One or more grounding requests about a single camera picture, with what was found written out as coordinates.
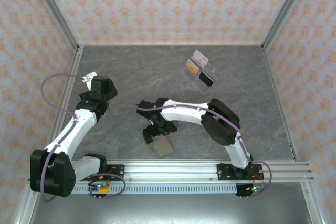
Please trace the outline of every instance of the patterned wallpaper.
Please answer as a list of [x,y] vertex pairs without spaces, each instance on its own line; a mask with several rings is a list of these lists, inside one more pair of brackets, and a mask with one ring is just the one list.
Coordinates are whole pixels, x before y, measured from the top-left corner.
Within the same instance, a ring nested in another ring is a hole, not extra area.
[[261,44],[285,0],[56,0],[79,44]]
[[[13,223],[29,157],[47,143],[55,111],[40,97],[44,78],[68,70],[72,49],[43,0],[0,0],[0,223]],[[57,103],[64,79],[50,80]]]
[[297,0],[268,59],[302,160],[336,220],[336,0]]

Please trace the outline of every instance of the wire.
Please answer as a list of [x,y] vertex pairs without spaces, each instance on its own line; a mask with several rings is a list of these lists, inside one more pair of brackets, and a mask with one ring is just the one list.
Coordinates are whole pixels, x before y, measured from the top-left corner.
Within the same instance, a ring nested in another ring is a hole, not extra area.
[[[116,194],[111,194],[111,195],[108,195],[108,196],[104,196],[104,197],[100,197],[100,199],[109,199],[109,198],[113,198],[115,196],[118,196],[120,195],[123,191],[125,191],[126,189],[126,181],[119,175],[116,175],[116,174],[112,174],[112,173],[98,173],[98,174],[92,174],[90,175],[89,177],[96,177],[96,176],[111,176],[111,177],[115,177],[115,178],[118,178],[120,179],[123,183],[124,183],[124,187]],[[91,198],[95,199],[95,196],[92,194],[92,190],[93,188],[90,189],[90,196]]]
[[252,174],[253,176],[254,176],[254,179],[253,179],[253,181],[255,181],[255,177],[257,177],[257,178],[259,178],[261,181],[262,181],[262,183],[264,183],[264,185],[266,185],[265,184],[265,182],[264,182],[264,179],[262,178],[262,177],[260,177],[259,175],[257,175],[257,174]]
[[247,150],[246,150],[246,147],[243,143],[243,140],[242,140],[242,136],[245,135],[237,126],[235,126],[232,122],[230,122],[228,119],[226,119],[225,117],[223,117],[222,115],[218,114],[217,112],[213,111],[213,110],[210,110],[210,109],[207,109],[207,108],[202,108],[202,107],[198,107],[198,106],[194,106],[194,105],[188,105],[188,104],[172,104],[172,105],[167,105],[167,106],[161,106],[161,107],[155,107],[155,108],[149,108],[149,109],[145,109],[145,108],[140,108],[138,107],[138,110],[142,110],[142,111],[154,111],[154,110],[162,110],[162,109],[168,109],[168,108],[177,108],[177,107],[183,107],[183,108],[190,108],[190,109],[197,109],[197,110],[203,110],[203,111],[206,111],[206,112],[209,112],[217,117],[219,117],[220,119],[222,119],[224,122],[226,122],[228,125],[230,125],[232,128],[234,128],[237,132],[239,132],[241,134],[241,136],[238,137],[238,141],[243,149],[243,152],[244,152],[244,155],[245,157],[247,158],[247,160],[249,162],[251,162],[252,164],[263,164],[267,167],[268,171],[269,171],[269,182],[266,186],[266,188],[255,194],[255,195],[251,195],[251,196],[248,196],[248,197],[242,197],[242,198],[253,198],[253,197],[256,197],[256,196],[259,196],[260,194],[264,193],[265,191],[267,191],[269,185],[271,184],[272,182],[272,171],[271,171],[271,168],[269,167],[268,164],[266,164],[264,161],[252,161],[249,157],[249,155],[247,154]]
[[66,110],[66,109],[63,109],[59,106],[56,106],[54,104],[52,104],[51,102],[48,101],[48,99],[45,97],[44,95],[44,92],[43,92],[43,87],[44,85],[46,84],[46,82],[53,78],[53,77],[56,77],[56,76],[68,76],[68,77],[75,77],[75,78],[80,78],[82,79],[80,76],[77,76],[77,75],[74,75],[74,74],[68,74],[68,73],[56,73],[56,74],[52,74],[51,76],[47,77],[41,84],[41,88],[40,88],[40,92],[41,92],[41,96],[43,98],[43,100],[51,107],[55,108],[55,109],[58,109],[60,111],[63,111],[65,113],[68,113],[72,116],[73,118],[73,123],[70,127],[70,129],[67,131],[67,133],[64,134],[64,136],[57,142],[57,144],[51,149],[51,151],[49,152],[48,156],[47,156],[47,159],[44,163],[44,166],[43,166],[43,169],[42,169],[42,174],[41,174],[41,183],[40,183],[40,192],[41,192],[41,198],[42,200],[45,202],[45,203],[49,203],[51,202],[53,199],[56,198],[56,195],[52,196],[51,198],[47,199],[46,198],[46,195],[44,193],[44,182],[45,182],[45,177],[46,177],[46,171],[47,171],[47,167],[48,167],[48,164],[49,164],[49,161],[51,159],[51,156],[53,155],[53,153],[55,152],[55,150],[57,149],[57,147],[64,141],[64,139],[70,134],[70,132],[75,128],[76,126],[76,123],[77,123],[77,117],[76,117],[76,114],[69,111],[69,110]]
[[92,186],[92,187],[97,187],[97,185],[93,184],[94,182],[100,181],[100,178],[97,178],[95,180],[92,180],[88,183],[88,186]]
[[175,126],[176,128],[177,128],[177,127],[179,126],[179,124],[180,124],[179,121],[172,121],[172,122],[173,122],[173,123],[174,123],[174,122],[177,123],[177,125]]

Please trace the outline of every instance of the transparent plastic box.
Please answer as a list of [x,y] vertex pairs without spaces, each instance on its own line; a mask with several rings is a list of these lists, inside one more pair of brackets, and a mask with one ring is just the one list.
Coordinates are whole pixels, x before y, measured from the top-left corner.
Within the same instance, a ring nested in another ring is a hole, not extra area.
[[182,67],[181,74],[206,96],[213,95],[212,87],[222,77],[222,72],[214,68],[198,50]]

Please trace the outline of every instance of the marble-patterned floor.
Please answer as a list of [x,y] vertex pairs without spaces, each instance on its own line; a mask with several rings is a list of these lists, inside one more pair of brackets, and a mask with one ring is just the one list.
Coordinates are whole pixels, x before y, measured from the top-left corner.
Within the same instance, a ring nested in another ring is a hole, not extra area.
[[[182,74],[186,60],[198,49],[222,71],[213,96],[202,95]],[[142,130],[149,122],[135,104],[158,97],[189,103],[218,98],[239,117],[244,143],[254,159],[292,158],[269,73],[259,46],[85,46],[78,75],[95,71],[110,77],[118,95],[79,145],[74,158],[86,153],[108,159],[156,159]],[[76,80],[68,109],[74,110],[86,86]],[[200,125],[180,122],[168,136],[175,152],[166,159],[229,159]]]

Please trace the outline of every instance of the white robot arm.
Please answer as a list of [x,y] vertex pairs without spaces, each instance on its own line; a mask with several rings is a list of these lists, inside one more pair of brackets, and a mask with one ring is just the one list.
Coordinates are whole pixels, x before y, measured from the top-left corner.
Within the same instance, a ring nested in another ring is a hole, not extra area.
[[167,135],[177,131],[172,121],[184,121],[202,125],[210,137],[217,143],[224,145],[228,152],[232,165],[239,169],[245,169],[249,160],[240,145],[241,134],[234,130],[224,120],[211,114],[215,111],[240,128],[239,117],[218,99],[212,99],[210,103],[191,104],[176,102],[167,98],[158,98],[155,103],[141,101],[137,113],[150,120],[151,125],[143,130],[143,136],[149,144],[152,138],[158,135]]
[[88,131],[104,115],[109,100],[117,95],[113,82],[95,72],[82,78],[89,91],[80,94],[81,101],[76,106],[76,119],[70,122],[44,150],[34,150],[30,156],[30,187],[40,191],[41,175],[46,159],[52,150],[48,168],[45,173],[45,193],[67,197],[75,183],[97,172],[107,172],[106,158],[97,154],[87,154],[79,161],[71,161],[78,145]]

